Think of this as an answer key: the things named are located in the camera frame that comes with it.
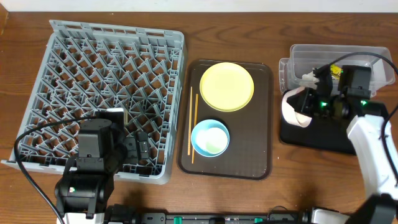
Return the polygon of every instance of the plate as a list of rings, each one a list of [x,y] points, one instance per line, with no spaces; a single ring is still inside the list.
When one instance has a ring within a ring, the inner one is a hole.
[[[212,108],[237,111],[246,106],[254,93],[250,73],[235,63],[222,62],[207,69],[200,79],[200,94]]]

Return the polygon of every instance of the wood grain surface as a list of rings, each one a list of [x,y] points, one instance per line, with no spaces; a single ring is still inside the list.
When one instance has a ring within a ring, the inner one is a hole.
[[[188,65],[196,59],[257,62],[274,74],[274,121],[280,118],[278,62],[292,44],[384,46],[398,62],[398,14],[303,13],[21,13],[9,15],[0,36],[0,158],[8,159],[25,112],[47,41],[49,19],[179,30],[185,34]],[[185,86],[180,108],[186,108]],[[375,99],[391,110],[398,84]],[[186,111],[180,111],[180,118]],[[398,116],[392,118],[398,139]],[[173,161],[166,185],[116,182],[108,204],[134,205],[175,212],[266,213],[276,205],[301,210],[313,205],[353,212],[364,202],[359,164],[354,156],[317,151],[279,142],[273,131],[273,168],[263,181],[188,175]],[[178,124],[178,138],[182,133]],[[59,175],[32,173],[55,203]],[[55,215],[20,171],[0,165],[0,223],[55,223]]]

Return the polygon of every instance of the brown serving tray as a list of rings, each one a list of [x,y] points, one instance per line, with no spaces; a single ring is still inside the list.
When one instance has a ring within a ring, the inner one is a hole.
[[[203,157],[195,152],[192,164],[192,147],[188,156],[188,100],[183,143],[178,150],[177,164],[181,170],[189,174],[265,179],[271,173],[272,167],[272,72],[263,64],[234,62],[244,67],[252,76],[254,94],[244,108],[234,112],[221,112],[208,106],[199,90],[201,76],[207,68],[216,63],[220,61],[197,60],[190,66],[189,86],[186,88],[193,88],[192,129],[195,95],[198,93],[197,123],[205,119],[215,119],[225,124],[230,135],[229,146],[217,157]]]

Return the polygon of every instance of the tray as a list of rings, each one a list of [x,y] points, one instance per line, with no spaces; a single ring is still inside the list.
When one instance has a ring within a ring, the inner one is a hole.
[[[124,164],[115,180],[165,184],[171,174],[186,47],[181,32],[50,21],[54,29],[18,135],[48,122],[122,107],[127,136],[149,135],[150,159]],[[78,123],[44,128],[19,144],[25,167],[62,174],[78,152]],[[5,165],[18,168],[14,154]]]
[[[208,106],[199,91],[201,76],[207,68],[216,63],[220,62],[198,60],[192,63],[189,83],[193,87],[193,109],[195,94],[198,93],[197,123],[204,119],[216,119],[224,123],[230,134],[229,146],[217,157],[208,158],[195,153],[192,164],[192,153],[191,156],[187,153],[188,103],[184,138],[182,147],[178,151],[178,166],[189,174],[250,180],[265,179],[271,173],[272,167],[272,73],[263,64],[237,63],[251,74],[254,81],[254,94],[244,108],[234,112],[221,112]]]

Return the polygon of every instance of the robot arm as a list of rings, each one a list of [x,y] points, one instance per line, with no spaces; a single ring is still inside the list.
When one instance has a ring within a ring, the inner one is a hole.
[[[316,223],[390,224],[396,214],[398,200],[395,171],[398,153],[391,138],[391,124],[385,123],[389,116],[382,103],[369,101],[370,68],[343,66],[343,70],[345,75],[340,78],[338,86],[340,95],[330,95],[331,85],[325,81],[330,74],[324,70],[326,72],[320,74],[323,78],[320,78],[321,84],[317,89],[300,87],[285,93],[282,116],[289,124],[301,128],[311,125],[313,119],[339,122],[358,156],[367,201],[351,217],[338,222],[331,222],[330,217],[321,218]]]
[[[121,108],[97,112],[79,131],[79,154],[68,159],[55,186],[57,209],[66,224],[140,223],[133,208],[107,207],[114,189],[114,174],[126,162],[147,156],[148,135],[126,138],[126,112]],[[71,170],[76,163],[77,169]]]
[[[355,116],[347,129],[348,139],[358,157],[364,179],[366,198],[374,194],[389,194],[398,200],[398,188],[386,153],[382,150],[381,126],[384,118],[366,114]],[[386,138],[389,154],[393,163],[398,167],[398,154],[391,138],[391,124],[386,126]]]

